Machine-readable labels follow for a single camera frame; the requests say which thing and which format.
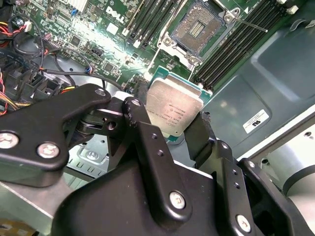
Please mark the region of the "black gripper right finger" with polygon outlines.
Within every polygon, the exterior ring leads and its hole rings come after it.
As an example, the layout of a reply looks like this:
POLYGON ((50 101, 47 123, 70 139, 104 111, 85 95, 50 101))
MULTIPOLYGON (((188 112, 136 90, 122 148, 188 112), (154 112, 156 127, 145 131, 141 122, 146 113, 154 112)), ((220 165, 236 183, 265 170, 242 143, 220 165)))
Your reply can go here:
POLYGON ((308 225, 294 203, 252 161, 233 158, 215 137, 209 112, 184 131, 194 167, 214 179, 215 223, 222 236, 306 236, 308 225))

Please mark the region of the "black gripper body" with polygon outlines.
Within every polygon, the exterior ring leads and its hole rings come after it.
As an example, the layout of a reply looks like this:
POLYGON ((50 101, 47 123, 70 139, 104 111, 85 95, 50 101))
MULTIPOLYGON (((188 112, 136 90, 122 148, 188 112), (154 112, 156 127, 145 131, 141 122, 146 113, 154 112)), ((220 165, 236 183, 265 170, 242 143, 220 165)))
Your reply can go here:
POLYGON ((217 236, 214 181, 176 163, 192 216, 176 230, 155 222, 135 161, 72 192, 55 213, 53 236, 217 236))

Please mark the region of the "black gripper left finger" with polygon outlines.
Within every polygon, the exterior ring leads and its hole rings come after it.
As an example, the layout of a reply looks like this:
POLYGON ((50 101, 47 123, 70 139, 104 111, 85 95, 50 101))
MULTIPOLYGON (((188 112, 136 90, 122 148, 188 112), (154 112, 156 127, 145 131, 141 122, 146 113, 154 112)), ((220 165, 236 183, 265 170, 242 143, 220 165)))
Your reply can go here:
POLYGON ((116 129, 108 137, 135 146, 153 218, 160 224, 183 224, 192 204, 161 130, 151 124, 137 98, 112 101, 108 91, 86 84, 18 109, 0 118, 0 178, 15 184, 48 187, 61 178, 69 144, 88 112, 106 110, 116 129))

